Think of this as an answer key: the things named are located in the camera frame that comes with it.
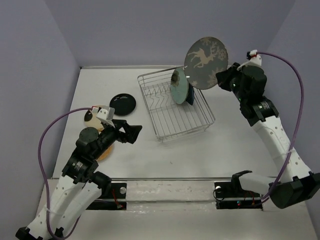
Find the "black round plate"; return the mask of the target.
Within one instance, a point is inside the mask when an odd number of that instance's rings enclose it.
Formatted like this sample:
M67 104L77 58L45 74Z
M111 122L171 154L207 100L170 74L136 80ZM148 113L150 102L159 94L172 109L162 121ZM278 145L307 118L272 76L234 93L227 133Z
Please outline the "black round plate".
M109 102L109 106L115 110L114 114L121 117L131 114L136 105L136 99L128 93L117 94Z

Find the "grey deer plate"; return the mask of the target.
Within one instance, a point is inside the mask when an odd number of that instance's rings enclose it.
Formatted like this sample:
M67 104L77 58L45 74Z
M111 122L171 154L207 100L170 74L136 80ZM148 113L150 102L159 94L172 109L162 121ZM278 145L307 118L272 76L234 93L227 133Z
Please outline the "grey deer plate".
M184 73L192 87L208 90L218 84L217 73L228 68L229 56L225 45L212 36L197 40L184 59Z

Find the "dark blue patterned plate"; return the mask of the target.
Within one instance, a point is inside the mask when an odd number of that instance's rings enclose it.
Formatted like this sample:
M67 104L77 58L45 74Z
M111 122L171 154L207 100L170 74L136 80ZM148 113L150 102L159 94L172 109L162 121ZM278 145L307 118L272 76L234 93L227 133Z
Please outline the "dark blue patterned plate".
M195 101L195 91L190 83L188 84L188 94L185 101L191 106L194 104Z

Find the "teal flower plate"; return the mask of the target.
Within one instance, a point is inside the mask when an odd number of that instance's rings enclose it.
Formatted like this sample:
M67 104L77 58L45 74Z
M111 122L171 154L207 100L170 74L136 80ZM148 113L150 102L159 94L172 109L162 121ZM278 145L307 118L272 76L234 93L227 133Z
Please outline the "teal flower plate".
M186 101L189 94L189 82L182 67L176 68L170 79L170 92L176 104Z

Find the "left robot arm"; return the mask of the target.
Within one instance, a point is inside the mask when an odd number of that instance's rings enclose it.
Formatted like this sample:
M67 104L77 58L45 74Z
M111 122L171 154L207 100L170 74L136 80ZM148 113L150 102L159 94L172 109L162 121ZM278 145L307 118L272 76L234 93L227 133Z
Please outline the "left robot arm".
M101 132L94 127L84 128L53 193L46 194L47 203L15 236L19 240L66 239L86 208L98 197L110 194L112 180L97 171L98 158L116 141L134 144L142 128L121 119L104 124Z

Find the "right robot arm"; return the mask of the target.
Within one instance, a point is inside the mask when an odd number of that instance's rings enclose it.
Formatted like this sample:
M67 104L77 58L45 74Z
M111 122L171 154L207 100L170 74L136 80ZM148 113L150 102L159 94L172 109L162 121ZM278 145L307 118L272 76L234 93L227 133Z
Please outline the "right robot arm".
M279 209L311 199L320 189L320 175L302 160L282 126L274 103L264 96L267 76L254 65L233 63L216 74L218 86L232 92L239 101L240 111L258 134L273 160L276 179L243 170L232 175L230 190L235 196L247 191L270 199Z

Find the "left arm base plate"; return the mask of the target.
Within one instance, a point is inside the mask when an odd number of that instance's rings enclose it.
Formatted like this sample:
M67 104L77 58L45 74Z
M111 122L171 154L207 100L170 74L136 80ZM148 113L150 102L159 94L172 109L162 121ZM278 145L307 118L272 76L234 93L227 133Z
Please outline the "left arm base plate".
M126 182L112 182L110 190L102 193L86 209L92 211L125 211L127 209L126 195Z

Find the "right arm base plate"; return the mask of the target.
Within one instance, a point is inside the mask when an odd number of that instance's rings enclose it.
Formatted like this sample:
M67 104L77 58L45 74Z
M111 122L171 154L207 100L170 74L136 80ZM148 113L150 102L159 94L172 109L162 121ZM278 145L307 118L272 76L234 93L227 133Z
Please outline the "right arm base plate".
M258 193L236 190L230 181L215 182L212 195L217 210L263 209Z

